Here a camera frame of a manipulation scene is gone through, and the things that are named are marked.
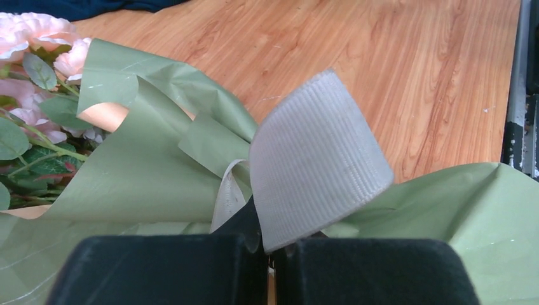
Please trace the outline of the fake rose stem three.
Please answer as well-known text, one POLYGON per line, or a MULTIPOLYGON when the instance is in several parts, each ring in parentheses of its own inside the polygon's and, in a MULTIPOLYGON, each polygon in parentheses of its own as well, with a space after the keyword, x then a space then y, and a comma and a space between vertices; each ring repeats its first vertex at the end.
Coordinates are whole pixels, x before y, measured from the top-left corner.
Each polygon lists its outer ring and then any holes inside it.
POLYGON ((80 38, 76 26, 63 18, 44 13, 1 13, 2 64, 21 61, 31 49, 53 51, 80 38))

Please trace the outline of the cream printed ribbon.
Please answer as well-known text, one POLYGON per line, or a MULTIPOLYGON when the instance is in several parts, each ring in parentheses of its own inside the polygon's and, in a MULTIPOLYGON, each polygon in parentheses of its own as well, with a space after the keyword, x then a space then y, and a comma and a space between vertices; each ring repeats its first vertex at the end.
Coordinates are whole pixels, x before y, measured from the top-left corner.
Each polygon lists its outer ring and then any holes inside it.
POLYGON ((332 69, 286 96, 259 125, 247 158, 228 165, 211 231, 246 204, 233 176, 241 165, 248 169, 266 253, 344 219, 394 181, 364 115, 332 69))

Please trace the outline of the fake rose stem one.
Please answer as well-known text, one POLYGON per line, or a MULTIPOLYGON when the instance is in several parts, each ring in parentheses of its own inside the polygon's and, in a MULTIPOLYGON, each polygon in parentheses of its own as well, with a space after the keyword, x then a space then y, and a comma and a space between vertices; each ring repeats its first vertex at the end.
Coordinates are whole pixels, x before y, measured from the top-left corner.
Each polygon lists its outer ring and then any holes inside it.
POLYGON ((70 51, 60 54, 53 63, 57 72, 63 75, 68 83, 79 85, 83 67, 92 38, 78 39, 72 44, 70 51))

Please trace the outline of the wrapping paper sheet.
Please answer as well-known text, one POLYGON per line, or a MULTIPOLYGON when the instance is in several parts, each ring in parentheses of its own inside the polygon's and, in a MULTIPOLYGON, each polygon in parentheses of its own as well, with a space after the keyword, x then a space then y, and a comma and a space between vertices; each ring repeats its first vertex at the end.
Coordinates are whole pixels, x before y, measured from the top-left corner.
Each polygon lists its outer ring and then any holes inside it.
MULTIPOLYGON (((47 304, 86 238, 213 233, 224 172, 247 158, 259 127, 198 69, 99 39, 86 59, 78 114, 111 134, 42 214, 1 212, 2 304, 47 304)), ((246 204, 254 202, 247 167, 233 176, 246 204)), ((393 181, 311 237, 443 241, 479 304, 538 303, 538 183, 503 163, 393 181)))

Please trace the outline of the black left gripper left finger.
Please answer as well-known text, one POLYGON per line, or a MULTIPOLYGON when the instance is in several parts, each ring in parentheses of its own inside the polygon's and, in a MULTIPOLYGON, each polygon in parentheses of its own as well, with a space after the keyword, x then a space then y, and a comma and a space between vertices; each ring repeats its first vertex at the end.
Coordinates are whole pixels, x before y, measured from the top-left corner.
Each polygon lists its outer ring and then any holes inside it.
POLYGON ((47 304, 266 304, 268 259, 253 201, 211 234, 94 236, 47 304))

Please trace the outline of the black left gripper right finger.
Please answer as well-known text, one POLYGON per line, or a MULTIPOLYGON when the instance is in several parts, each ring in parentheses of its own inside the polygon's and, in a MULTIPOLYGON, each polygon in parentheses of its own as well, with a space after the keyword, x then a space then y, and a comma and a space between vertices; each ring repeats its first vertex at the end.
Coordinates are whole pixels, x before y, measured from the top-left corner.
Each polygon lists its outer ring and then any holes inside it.
POLYGON ((479 304, 443 241, 305 238, 272 253, 277 304, 479 304))

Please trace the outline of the fake rose stem two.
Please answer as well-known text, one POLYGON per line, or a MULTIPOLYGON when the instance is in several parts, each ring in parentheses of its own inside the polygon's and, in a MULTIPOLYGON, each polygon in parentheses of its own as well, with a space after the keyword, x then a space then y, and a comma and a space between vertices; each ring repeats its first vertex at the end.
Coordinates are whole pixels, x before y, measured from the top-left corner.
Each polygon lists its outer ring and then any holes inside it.
POLYGON ((48 56, 25 53, 1 69, 1 211, 43 213, 62 194, 103 132, 77 117, 80 87, 48 56))

